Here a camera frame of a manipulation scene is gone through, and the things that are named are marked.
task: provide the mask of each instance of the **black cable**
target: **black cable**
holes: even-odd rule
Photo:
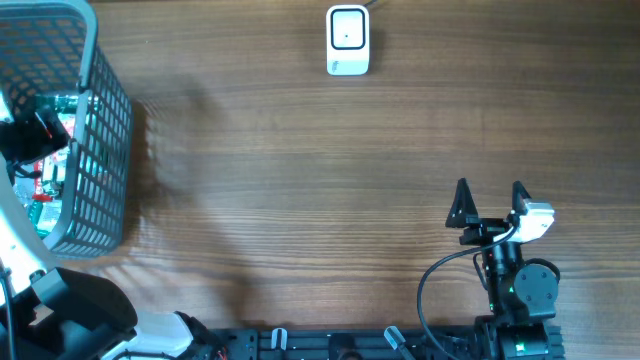
[[[542,265],[542,266],[548,267],[549,270],[551,270],[553,272],[553,274],[556,276],[556,281],[558,281],[558,283],[560,283],[560,269],[558,269],[558,267],[555,266],[551,261],[545,260],[545,259],[533,258],[533,259],[529,259],[529,260],[524,262],[525,266],[526,265],[531,265],[531,264]]]
[[[177,357],[171,356],[171,355],[167,355],[165,353],[152,354],[152,353],[143,353],[143,352],[129,351],[129,350],[125,350],[125,351],[121,352],[120,354],[116,355],[112,360],[119,360],[119,359],[126,358],[126,357],[131,359],[131,357],[133,357],[133,356],[135,356],[135,357],[146,357],[146,358],[152,358],[152,359],[178,360]]]
[[[427,320],[425,320],[424,318],[424,314],[422,313],[422,290],[424,289],[424,284],[427,281],[427,278],[429,277],[429,275],[431,275],[432,272],[434,272],[438,267],[440,267],[440,265],[446,263],[447,261],[465,256],[465,255],[469,255],[469,254],[473,254],[473,253],[477,253],[477,252],[481,252],[481,251],[485,251],[485,250],[489,250],[491,248],[494,248],[498,245],[504,244],[505,242],[509,241],[509,239],[511,239],[511,237],[516,233],[517,227],[512,227],[511,230],[509,231],[509,233],[507,233],[507,235],[505,237],[503,237],[502,239],[489,244],[489,245],[485,245],[485,246],[479,246],[479,247],[475,247],[472,249],[467,249],[464,251],[460,251],[457,252],[455,254],[451,254],[447,257],[444,257],[442,259],[440,259],[438,262],[436,262],[435,264],[431,265],[431,267],[424,273],[424,275],[422,275],[422,279],[420,279],[420,285],[418,286],[418,316],[420,317],[420,323],[422,324],[422,327],[424,328],[424,332],[427,334],[427,337],[429,337],[429,339],[431,340],[431,342],[433,342],[433,344],[440,350],[442,351],[445,355],[447,355],[449,358],[453,359],[453,360],[459,360],[457,357],[449,354],[444,347],[442,346],[442,344],[440,344],[440,342],[438,340],[436,340],[435,336],[433,336],[433,333],[431,333],[431,330],[429,330],[429,325],[427,325]]]
[[[11,283],[9,279],[10,271],[4,269],[0,272],[0,285],[4,293],[4,303],[7,307],[7,339],[9,341],[9,359],[18,360],[18,349],[16,347],[15,324],[13,322],[13,303],[11,297]]]
[[[480,283],[482,284],[482,287],[489,291],[489,287],[487,286],[487,281],[484,279],[484,275],[482,274],[482,269],[480,269],[480,265],[478,265],[478,255],[481,255],[481,253],[477,253],[475,255],[473,255],[473,267],[476,268],[476,272],[478,273],[478,277],[480,278]]]

